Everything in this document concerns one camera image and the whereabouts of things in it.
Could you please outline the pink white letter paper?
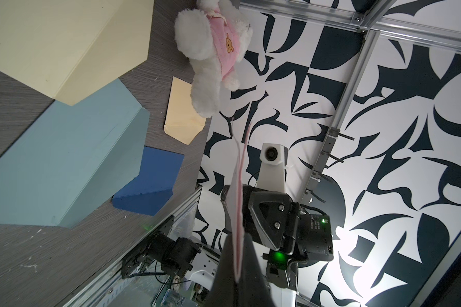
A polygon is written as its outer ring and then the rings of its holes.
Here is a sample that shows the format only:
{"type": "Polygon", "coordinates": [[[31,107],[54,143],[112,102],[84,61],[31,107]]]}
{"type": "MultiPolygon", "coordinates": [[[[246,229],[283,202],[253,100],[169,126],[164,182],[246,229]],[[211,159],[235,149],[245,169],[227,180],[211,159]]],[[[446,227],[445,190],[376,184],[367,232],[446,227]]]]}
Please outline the pink white letter paper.
{"type": "Polygon", "coordinates": [[[243,244],[245,230],[243,226],[243,183],[242,183],[242,173],[243,173],[243,163],[244,158],[247,154],[247,146],[250,137],[250,128],[246,128],[245,132],[245,142],[243,148],[240,147],[237,139],[234,139],[238,149],[238,156],[236,160],[236,165],[234,168],[234,174],[232,181],[230,183],[227,196],[225,198],[227,209],[231,221],[231,230],[232,230],[232,243],[233,243],[233,271],[234,271],[234,281],[239,283],[239,279],[242,275],[242,265],[243,265],[243,244]]]}

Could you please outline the light blue envelope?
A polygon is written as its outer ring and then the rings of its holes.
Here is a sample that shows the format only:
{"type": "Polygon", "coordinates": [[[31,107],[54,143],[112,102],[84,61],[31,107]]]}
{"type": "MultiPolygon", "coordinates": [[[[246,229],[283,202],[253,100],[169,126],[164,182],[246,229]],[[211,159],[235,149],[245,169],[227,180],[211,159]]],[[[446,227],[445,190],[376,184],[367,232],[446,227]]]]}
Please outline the light blue envelope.
{"type": "Polygon", "coordinates": [[[138,176],[149,116],[120,80],[52,103],[0,157],[0,224],[77,225],[138,176]]]}

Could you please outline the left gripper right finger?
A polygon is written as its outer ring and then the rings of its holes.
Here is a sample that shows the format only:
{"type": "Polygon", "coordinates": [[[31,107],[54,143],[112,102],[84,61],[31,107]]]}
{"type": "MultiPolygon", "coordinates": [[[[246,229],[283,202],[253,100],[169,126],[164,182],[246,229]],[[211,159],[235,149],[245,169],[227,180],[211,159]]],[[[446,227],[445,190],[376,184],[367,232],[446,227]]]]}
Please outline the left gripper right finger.
{"type": "Polygon", "coordinates": [[[239,305],[251,307],[275,306],[266,280],[261,272],[252,238],[245,234],[243,243],[242,272],[239,279],[239,305]]]}

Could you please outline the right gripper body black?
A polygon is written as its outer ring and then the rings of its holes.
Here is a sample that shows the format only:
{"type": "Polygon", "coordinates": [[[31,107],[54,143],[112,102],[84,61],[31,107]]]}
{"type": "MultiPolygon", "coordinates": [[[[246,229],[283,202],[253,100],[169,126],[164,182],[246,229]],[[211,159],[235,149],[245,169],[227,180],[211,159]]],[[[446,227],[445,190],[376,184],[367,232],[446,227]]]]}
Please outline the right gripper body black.
{"type": "Polygon", "coordinates": [[[297,242],[300,205],[286,193],[242,185],[243,227],[253,241],[286,255],[297,242]]]}

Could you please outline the tan yellow envelope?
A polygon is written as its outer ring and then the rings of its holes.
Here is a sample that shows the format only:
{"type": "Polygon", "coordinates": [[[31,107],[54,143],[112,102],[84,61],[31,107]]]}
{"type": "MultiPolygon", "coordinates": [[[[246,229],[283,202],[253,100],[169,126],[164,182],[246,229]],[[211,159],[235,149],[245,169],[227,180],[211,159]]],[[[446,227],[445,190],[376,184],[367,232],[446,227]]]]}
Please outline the tan yellow envelope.
{"type": "Polygon", "coordinates": [[[164,132],[189,145],[206,125],[206,118],[197,114],[192,106],[192,85],[173,77],[166,112],[164,132]]]}

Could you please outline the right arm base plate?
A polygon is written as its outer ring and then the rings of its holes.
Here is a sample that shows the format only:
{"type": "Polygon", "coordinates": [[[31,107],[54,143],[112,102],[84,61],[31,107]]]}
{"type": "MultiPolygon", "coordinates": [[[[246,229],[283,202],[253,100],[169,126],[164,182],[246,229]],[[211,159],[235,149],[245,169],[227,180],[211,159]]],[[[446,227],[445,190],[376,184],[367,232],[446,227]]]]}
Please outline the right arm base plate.
{"type": "Polygon", "coordinates": [[[143,269],[153,261],[161,265],[164,274],[171,277],[184,277],[193,268],[192,262],[201,251],[192,240],[180,237],[172,240],[162,232],[152,234],[140,242],[122,260],[123,279],[143,276],[136,269],[143,269]]]}

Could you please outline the pale yellow envelope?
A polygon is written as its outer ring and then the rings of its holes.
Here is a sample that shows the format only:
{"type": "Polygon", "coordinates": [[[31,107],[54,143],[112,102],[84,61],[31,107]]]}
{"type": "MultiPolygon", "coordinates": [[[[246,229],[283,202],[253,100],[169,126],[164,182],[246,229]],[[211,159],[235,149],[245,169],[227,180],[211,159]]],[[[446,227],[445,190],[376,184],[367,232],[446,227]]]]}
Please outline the pale yellow envelope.
{"type": "Polygon", "coordinates": [[[145,62],[152,1],[0,1],[0,72],[69,106],[145,62]]]}

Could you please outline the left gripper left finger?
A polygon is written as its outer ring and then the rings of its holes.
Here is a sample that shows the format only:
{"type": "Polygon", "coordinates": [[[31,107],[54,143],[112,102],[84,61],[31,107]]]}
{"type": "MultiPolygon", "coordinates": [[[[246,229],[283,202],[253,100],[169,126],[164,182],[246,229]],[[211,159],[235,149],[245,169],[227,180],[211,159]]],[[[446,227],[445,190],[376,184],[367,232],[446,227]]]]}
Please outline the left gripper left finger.
{"type": "Polygon", "coordinates": [[[212,289],[204,302],[205,307],[234,306],[233,238],[228,235],[221,253],[212,289]]]}

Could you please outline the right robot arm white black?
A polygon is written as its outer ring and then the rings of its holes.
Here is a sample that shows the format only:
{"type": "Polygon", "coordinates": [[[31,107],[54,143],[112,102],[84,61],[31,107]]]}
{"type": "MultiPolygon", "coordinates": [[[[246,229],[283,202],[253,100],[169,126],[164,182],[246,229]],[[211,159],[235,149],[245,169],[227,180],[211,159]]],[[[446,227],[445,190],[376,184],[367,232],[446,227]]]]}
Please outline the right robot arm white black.
{"type": "Polygon", "coordinates": [[[227,226],[236,200],[245,230],[240,279],[234,279],[233,243],[217,261],[197,253],[185,278],[208,290],[205,306],[295,306],[299,268],[334,259],[330,217],[320,209],[308,213],[286,193],[226,185],[227,226]]]}

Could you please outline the dark blue envelope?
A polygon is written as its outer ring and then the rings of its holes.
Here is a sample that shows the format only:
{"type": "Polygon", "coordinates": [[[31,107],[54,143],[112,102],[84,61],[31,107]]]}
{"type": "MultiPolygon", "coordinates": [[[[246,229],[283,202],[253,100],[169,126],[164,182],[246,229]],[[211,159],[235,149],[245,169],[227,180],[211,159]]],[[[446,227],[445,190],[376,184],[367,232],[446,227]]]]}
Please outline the dark blue envelope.
{"type": "Polygon", "coordinates": [[[184,155],[145,147],[139,175],[111,199],[117,209],[155,216],[173,195],[184,155]]]}

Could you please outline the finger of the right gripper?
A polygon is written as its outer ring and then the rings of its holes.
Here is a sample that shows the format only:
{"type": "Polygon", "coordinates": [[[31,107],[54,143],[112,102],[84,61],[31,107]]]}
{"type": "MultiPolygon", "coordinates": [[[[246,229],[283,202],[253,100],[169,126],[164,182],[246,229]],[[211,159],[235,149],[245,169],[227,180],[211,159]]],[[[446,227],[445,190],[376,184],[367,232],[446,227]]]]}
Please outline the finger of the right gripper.
{"type": "Polygon", "coordinates": [[[288,226],[291,203],[286,193],[251,192],[248,209],[262,245],[274,251],[293,253],[293,226],[288,226]]]}

